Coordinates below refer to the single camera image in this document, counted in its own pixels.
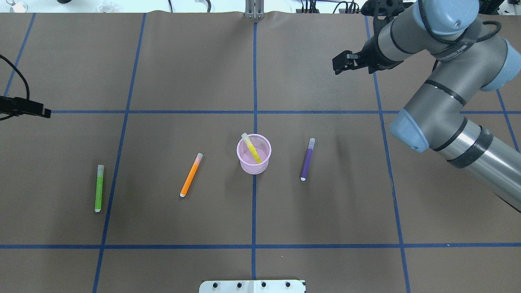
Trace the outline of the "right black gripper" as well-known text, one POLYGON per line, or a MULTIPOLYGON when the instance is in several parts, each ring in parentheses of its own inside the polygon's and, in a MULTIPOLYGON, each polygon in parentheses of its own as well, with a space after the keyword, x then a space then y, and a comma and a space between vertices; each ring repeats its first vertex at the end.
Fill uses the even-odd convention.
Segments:
POLYGON ((359 67, 367 67, 368 73, 373 74, 391 68, 391 60, 380 50, 378 39, 369 39, 362 50, 354 54, 350 50, 345 50, 332 59, 332 66, 335 75, 348 70, 357 70, 359 67))

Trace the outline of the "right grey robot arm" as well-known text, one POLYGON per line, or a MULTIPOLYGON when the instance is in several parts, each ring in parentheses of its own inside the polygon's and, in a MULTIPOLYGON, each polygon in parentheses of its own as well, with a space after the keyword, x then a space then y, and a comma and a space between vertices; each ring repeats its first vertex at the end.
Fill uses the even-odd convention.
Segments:
POLYGON ((520 54, 500 37, 499 22, 478 17, 477 0, 369 0, 373 36, 359 52, 332 59, 335 74, 392 69, 426 50, 436 68, 390 124, 390 132, 421 153, 432 149, 465 169, 515 210, 521 204, 521 157, 461 110, 478 91, 495 91, 520 72, 520 54))

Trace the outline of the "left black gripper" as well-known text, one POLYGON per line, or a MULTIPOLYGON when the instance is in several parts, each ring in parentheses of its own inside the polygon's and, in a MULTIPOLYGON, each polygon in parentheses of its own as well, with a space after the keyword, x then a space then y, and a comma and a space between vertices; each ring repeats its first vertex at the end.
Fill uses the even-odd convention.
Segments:
POLYGON ((30 105, 29 98, 21 97, 0 97, 0 112, 11 116, 20 116, 28 114, 43 118, 50 118, 52 111, 46 108, 41 103, 34 103, 30 105))

